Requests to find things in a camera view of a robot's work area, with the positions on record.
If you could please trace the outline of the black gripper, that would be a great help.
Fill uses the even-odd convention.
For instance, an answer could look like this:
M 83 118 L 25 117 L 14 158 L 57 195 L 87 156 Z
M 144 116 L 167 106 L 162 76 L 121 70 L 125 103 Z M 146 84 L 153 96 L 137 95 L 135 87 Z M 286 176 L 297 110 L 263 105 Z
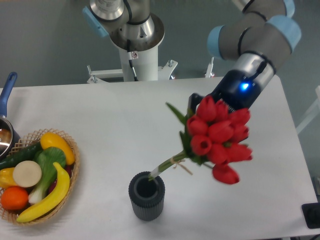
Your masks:
M 230 70 L 209 94 L 214 101 L 222 100 L 232 110 L 249 109 L 261 94 L 262 88 L 243 71 Z M 205 95 L 192 93 L 188 98 L 187 116 L 196 114 L 197 107 Z

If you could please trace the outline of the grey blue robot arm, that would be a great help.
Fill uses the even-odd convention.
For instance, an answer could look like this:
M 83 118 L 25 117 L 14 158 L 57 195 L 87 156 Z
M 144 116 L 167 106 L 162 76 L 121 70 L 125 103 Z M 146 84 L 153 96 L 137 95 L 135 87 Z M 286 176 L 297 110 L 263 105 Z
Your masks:
M 233 25 L 213 28 L 207 49 L 213 58 L 234 60 L 211 96 L 230 112 L 250 108 L 301 39 L 291 0 L 236 0 L 243 17 Z M 92 0 L 82 10 L 88 25 L 118 48 L 123 79 L 170 78 L 174 65 L 158 65 L 165 29 L 151 13 L 148 0 Z

